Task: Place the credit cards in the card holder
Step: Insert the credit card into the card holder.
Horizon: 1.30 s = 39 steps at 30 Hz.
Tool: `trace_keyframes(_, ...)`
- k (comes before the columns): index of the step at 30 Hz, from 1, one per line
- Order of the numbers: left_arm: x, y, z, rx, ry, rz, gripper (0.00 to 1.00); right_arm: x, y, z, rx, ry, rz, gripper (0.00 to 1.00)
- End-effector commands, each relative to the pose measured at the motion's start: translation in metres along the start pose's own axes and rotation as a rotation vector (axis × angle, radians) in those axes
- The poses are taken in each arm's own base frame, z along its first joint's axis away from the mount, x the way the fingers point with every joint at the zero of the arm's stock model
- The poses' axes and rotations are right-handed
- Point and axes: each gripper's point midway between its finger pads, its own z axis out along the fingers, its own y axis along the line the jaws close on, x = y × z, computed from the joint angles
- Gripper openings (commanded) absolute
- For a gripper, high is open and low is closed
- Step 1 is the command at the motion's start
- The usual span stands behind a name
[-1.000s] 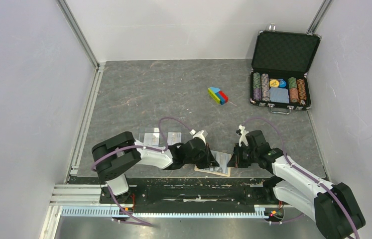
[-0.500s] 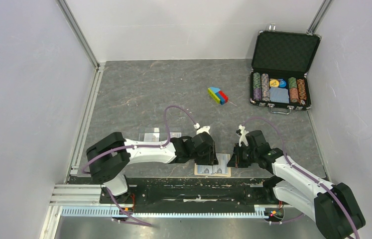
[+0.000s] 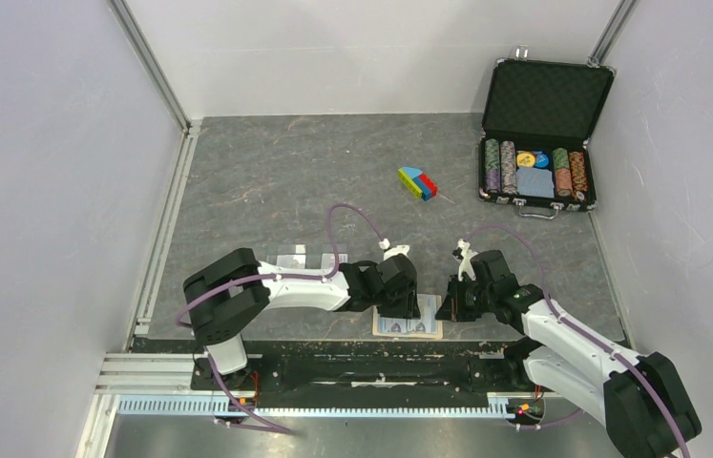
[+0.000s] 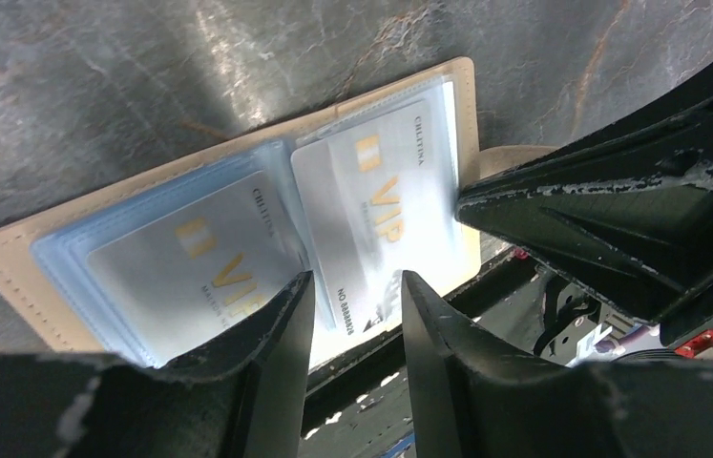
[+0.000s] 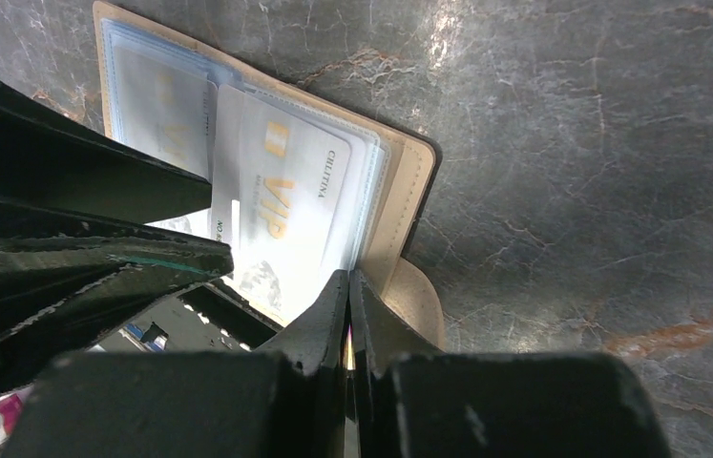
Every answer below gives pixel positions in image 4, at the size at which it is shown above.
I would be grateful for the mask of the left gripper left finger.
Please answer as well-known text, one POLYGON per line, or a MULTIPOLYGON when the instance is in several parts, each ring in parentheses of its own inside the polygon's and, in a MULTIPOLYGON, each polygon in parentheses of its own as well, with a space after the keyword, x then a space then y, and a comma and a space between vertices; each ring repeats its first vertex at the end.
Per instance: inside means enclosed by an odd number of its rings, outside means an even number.
POLYGON ((108 353, 0 354, 0 457, 293 457, 315 285, 160 369, 108 353))

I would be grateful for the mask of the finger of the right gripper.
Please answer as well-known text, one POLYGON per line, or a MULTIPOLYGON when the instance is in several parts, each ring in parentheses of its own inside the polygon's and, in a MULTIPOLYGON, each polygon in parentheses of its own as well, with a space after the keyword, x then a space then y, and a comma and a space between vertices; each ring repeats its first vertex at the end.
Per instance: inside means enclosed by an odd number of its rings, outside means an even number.
POLYGON ((713 306, 713 98, 481 181, 458 217, 639 320, 713 306))
POLYGON ((713 116, 713 62, 657 100, 547 155, 547 160, 624 151, 713 116))

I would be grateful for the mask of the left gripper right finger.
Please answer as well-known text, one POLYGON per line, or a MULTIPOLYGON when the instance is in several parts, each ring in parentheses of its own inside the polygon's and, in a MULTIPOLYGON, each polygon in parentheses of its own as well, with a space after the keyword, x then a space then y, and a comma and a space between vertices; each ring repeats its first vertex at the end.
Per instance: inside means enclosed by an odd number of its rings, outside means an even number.
POLYGON ((555 364, 437 314, 455 446, 421 428, 421 457, 713 457, 713 361, 555 364))

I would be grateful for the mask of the beige card holder wallet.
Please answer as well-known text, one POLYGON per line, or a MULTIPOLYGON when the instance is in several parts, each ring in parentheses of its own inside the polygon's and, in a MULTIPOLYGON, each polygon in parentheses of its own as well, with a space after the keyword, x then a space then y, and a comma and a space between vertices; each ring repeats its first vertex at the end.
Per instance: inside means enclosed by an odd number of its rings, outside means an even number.
POLYGON ((0 294, 55 351, 162 367, 309 270, 317 366, 400 323, 403 271, 473 277, 459 191, 548 153, 480 149, 455 58, 0 228, 0 294))

